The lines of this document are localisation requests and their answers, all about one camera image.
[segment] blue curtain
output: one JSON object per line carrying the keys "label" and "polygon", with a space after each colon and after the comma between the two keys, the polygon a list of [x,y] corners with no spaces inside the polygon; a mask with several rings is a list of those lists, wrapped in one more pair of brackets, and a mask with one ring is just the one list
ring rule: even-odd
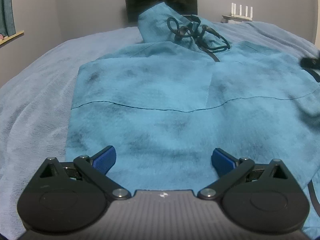
{"label": "blue curtain", "polygon": [[13,21],[12,0],[0,0],[0,33],[12,36],[16,33]]}

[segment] window sill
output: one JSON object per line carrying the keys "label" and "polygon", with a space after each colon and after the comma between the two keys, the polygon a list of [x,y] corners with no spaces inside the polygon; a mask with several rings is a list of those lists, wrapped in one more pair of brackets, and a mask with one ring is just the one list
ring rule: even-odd
{"label": "window sill", "polygon": [[13,39],[13,38],[15,38],[15,37],[23,34],[23,33],[24,33],[24,31],[17,32],[16,34],[14,34],[14,35],[12,35],[12,36],[10,36],[10,37],[5,38],[4,40],[0,41],[0,45],[6,43],[7,41],[9,41],[9,40],[11,40],[11,39]]}

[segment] light blue blanket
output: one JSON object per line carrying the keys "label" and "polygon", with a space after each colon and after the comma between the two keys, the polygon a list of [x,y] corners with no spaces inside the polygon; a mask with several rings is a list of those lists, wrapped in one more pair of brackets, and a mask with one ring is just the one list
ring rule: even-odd
{"label": "light blue blanket", "polygon": [[[220,147],[257,163],[280,158],[305,189],[320,168],[319,84],[296,57],[250,41],[233,42],[214,62],[192,38],[173,42],[169,16],[188,23],[156,5],[139,17],[143,44],[80,67],[66,160],[113,145],[108,176],[131,193],[197,193],[218,179],[210,156]],[[223,45],[212,34],[205,39]],[[304,231],[316,238],[319,225],[311,209]]]}

